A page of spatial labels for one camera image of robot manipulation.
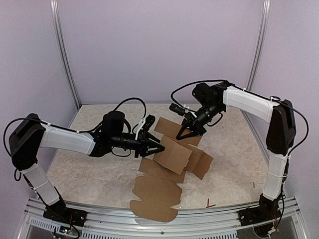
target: white wall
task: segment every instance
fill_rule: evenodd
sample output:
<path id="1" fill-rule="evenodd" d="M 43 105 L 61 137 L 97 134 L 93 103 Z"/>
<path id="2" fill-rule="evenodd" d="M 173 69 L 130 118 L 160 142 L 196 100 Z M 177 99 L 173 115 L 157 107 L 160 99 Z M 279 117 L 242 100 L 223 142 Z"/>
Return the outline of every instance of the white wall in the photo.
<path id="1" fill-rule="evenodd" d="M 309 121 L 310 133 L 292 154 L 285 189 L 296 196 L 311 238 L 319 235 L 319 1 L 272 1 L 265 45 L 253 91 L 292 101 Z M 299 116 L 297 138 L 305 135 Z M 252 118 L 263 139 L 267 126 Z"/>
<path id="2" fill-rule="evenodd" d="M 247 85 L 263 0 L 62 0 L 59 11 L 82 103 L 139 96 L 168 103 L 203 79 Z M 179 100 L 194 101 L 191 89 Z"/>
<path id="3" fill-rule="evenodd" d="M 12 119 L 31 112 L 43 120 L 68 126 L 76 109 L 58 51 L 50 2 L 1 1 L 0 36 L 1 135 Z M 0 153 L 0 238 L 10 239 L 28 197 L 34 193 L 24 180 L 14 181 L 14 167 L 2 145 Z M 40 150 L 38 160 L 44 169 L 53 154 L 54 150 Z"/>

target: cardboard piece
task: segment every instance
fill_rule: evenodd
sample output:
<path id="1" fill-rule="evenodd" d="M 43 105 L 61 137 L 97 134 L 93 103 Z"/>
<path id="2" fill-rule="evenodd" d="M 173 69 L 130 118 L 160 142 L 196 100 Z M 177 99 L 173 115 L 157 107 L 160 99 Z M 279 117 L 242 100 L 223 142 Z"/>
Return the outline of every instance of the cardboard piece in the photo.
<path id="1" fill-rule="evenodd" d="M 156 132 L 164 134 L 167 137 L 175 139 L 176 135 L 178 134 L 178 132 L 180 130 L 180 128 L 181 128 L 180 124 L 177 124 L 177 123 L 175 123 L 173 121 L 170 121 L 168 119 L 160 117 L 154 130 Z M 187 133 L 190 133 L 190 130 L 186 129 L 184 131 L 183 135 L 187 134 Z M 201 138 L 202 138 L 201 135 L 197 135 L 197 136 L 194 136 L 194 137 L 191 137 L 191 138 L 182 139 L 181 141 L 184 142 L 184 143 L 189 143 L 191 145 L 198 146 Z"/>
<path id="2" fill-rule="evenodd" d="M 185 178 L 185 171 L 178 175 L 148 158 L 142 158 L 139 171 L 176 183 L 183 183 Z"/>
<path id="3" fill-rule="evenodd" d="M 174 182 L 151 175 L 135 179 L 133 193 L 141 201 L 131 200 L 132 212 L 141 217 L 160 222 L 170 222 L 178 211 L 170 208 L 180 203 L 182 189 Z"/>
<path id="4" fill-rule="evenodd" d="M 188 159 L 192 151 L 166 136 L 163 136 L 160 144 L 165 147 L 165 150 L 156 153 L 153 160 L 180 175 L 188 164 Z"/>
<path id="5" fill-rule="evenodd" d="M 177 140 L 174 141 L 179 145 L 191 150 L 191 155 L 188 159 L 188 164 L 186 165 L 185 170 L 195 174 L 196 177 L 202 180 L 205 174 L 208 172 L 210 164 L 214 158 L 199 148 Z"/>

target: beige table surface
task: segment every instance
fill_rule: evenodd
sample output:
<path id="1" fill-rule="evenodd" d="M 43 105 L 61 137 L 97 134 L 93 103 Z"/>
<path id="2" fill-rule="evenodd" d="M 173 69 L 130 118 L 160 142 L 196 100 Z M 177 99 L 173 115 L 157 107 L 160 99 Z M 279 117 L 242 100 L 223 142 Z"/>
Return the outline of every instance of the beige table surface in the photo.
<path id="1" fill-rule="evenodd" d="M 104 114 L 116 105 L 84 105 L 71 128 L 84 130 L 97 125 Z M 148 104 L 148 114 L 162 116 L 181 123 L 182 117 L 168 109 L 169 104 Z M 189 105 L 198 109 L 199 105 Z M 126 114 L 132 127 L 143 116 L 143 106 L 125 104 L 119 110 Z M 150 132 L 161 138 L 161 134 Z M 207 198 L 217 207 L 258 201 L 267 175 L 267 164 L 244 119 L 236 108 L 227 108 L 220 123 L 208 128 L 198 147 L 214 157 L 211 167 L 201 181 L 186 172 L 181 203 L 175 208 L 205 208 Z M 107 154 L 93 158 L 76 152 L 58 150 L 48 171 L 48 177 L 64 200 L 78 203 L 129 208 L 134 179 L 141 158 L 119 158 Z"/>

